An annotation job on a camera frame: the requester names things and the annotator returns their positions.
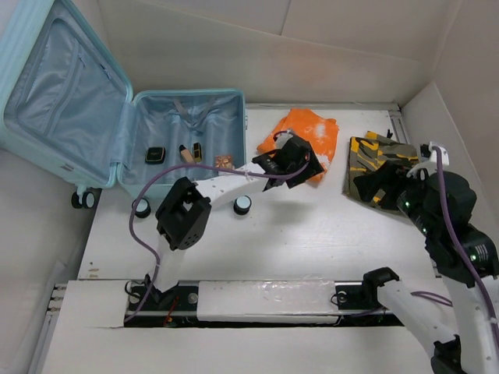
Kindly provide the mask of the orange and white tie-dye cloth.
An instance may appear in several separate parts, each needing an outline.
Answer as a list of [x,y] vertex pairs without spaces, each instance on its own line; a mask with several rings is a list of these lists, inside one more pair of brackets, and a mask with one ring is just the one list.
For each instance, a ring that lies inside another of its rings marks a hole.
[[274,136],[278,132],[292,130],[308,141],[324,171],[313,176],[308,182],[318,184],[325,177],[334,159],[339,127],[334,118],[323,118],[309,108],[292,108],[280,120],[264,141],[257,146],[258,153],[266,153],[276,148]]

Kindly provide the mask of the yellow camouflage cloth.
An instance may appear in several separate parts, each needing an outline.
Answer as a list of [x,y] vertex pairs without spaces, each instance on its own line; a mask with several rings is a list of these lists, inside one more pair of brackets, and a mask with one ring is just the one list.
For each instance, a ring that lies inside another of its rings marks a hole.
[[412,168],[419,163],[419,158],[414,146],[375,132],[368,131],[364,137],[351,137],[343,194],[361,203],[354,178],[374,173],[387,161]]

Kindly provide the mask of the small copper patterned packet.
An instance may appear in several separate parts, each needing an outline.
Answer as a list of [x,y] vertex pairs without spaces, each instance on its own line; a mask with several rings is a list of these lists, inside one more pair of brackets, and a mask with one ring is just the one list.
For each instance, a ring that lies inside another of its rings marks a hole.
[[231,169],[231,170],[235,168],[233,164],[233,157],[231,154],[217,155],[214,158],[214,166],[216,168]]

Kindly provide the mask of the black and gold lipstick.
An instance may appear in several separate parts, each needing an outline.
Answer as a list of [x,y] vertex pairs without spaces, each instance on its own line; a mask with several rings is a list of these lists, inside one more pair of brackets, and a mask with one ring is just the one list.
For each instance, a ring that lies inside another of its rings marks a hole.
[[200,143],[193,144],[193,159],[197,163],[200,163],[203,160],[202,146]]

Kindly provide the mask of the foundation bottle with black pump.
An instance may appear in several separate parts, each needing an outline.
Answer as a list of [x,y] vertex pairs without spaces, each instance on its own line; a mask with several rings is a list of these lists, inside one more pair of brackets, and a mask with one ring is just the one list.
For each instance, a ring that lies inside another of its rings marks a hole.
[[180,154],[180,157],[184,163],[186,163],[186,164],[195,164],[196,163],[194,156],[192,155],[190,150],[188,150],[184,145],[179,146],[179,154]]

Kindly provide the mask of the black square compact case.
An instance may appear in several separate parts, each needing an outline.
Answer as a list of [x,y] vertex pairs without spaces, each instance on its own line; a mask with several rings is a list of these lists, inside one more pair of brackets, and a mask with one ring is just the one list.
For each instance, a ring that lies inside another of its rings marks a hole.
[[165,161],[166,149],[162,146],[150,147],[145,154],[146,164],[162,164]]

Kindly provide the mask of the light blue hard-shell suitcase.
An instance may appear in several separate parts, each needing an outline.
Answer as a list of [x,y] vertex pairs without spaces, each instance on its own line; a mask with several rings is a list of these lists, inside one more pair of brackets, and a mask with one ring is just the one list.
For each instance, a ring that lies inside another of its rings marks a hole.
[[[1,38],[1,144],[88,189],[120,184],[131,197],[164,197],[178,178],[217,175],[214,158],[246,163],[245,98],[237,89],[133,91],[70,1],[20,1]],[[184,145],[202,146],[186,164]],[[146,164],[148,148],[166,149]]]

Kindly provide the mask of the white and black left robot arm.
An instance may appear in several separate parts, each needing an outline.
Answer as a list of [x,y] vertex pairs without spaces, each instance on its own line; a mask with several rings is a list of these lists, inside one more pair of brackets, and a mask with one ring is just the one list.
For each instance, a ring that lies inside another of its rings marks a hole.
[[154,257],[152,272],[142,283],[136,310],[147,302],[165,309],[173,302],[173,287],[187,249],[203,236],[211,212],[220,206],[281,185],[292,189],[323,172],[312,145],[292,132],[280,132],[278,147],[254,157],[237,169],[217,168],[217,176],[200,181],[179,178],[156,210],[159,245],[153,248],[134,230],[136,214],[129,216],[132,238]]

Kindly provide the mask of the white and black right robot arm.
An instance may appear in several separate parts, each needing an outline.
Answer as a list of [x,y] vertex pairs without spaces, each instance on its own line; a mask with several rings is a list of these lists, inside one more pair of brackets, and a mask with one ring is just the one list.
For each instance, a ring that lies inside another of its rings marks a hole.
[[354,182],[363,201],[383,193],[380,206],[401,211],[425,238],[441,276],[457,326],[435,319],[387,267],[365,273],[349,294],[331,296],[339,322],[394,315],[423,347],[435,373],[495,373],[498,370],[498,254],[492,239],[470,222],[476,194],[461,175],[447,170],[448,152],[428,143],[425,160],[413,168],[391,161]]

